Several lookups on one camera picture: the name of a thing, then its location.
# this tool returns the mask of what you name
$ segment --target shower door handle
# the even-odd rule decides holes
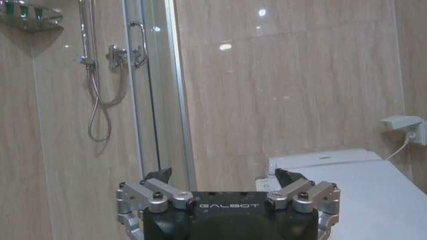
[[[143,66],[148,60],[148,48],[147,48],[147,35],[145,35],[145,28],[144,28],[144,24],[140,21],[131,21],[129,23],[131,27],[139,27],[140,31],[141,31],[141,47],[139,47],[137,51],[132,51],[132,54],[135,55],[132,57],[133,59],[133,66],[136,68],[140,68],[140,66]]]

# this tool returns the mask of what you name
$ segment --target shower valve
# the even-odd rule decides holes
[[[108,54],[105,55],[109,62],[109,70],[113,71],[117,69],[120,64],[124,64],[128,60],[127,56],[128,51],[120,49],[117,45],[111,45],[108,48]]]

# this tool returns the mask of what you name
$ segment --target white cable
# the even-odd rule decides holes
[[[415,138],[416,138],[415,132],[408,131],[406,133],[406,139],[402,147],[386,158],[386,161],[390,161],[390,159],[392,159],[394,156],[396,156],[396,154],[400,153],[400,151],[408,146],[410,142],[412,142]]]

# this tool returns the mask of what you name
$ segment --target wall socket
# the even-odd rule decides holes
[[[423,120],[420,124],[408,127],[415,132],[414,144],[427,146],[427,122]]]
[[[396,115],[380,120],[388,130],[403,130],[415,133],[412,144],[427,146],[427,121],[419,116]]]

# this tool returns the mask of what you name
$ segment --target electrical outlet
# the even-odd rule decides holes
[[[423,120],[420,124],[408,128],[415,132],[416,135],[416,138],[411,143],[427,146],[427,122]]]

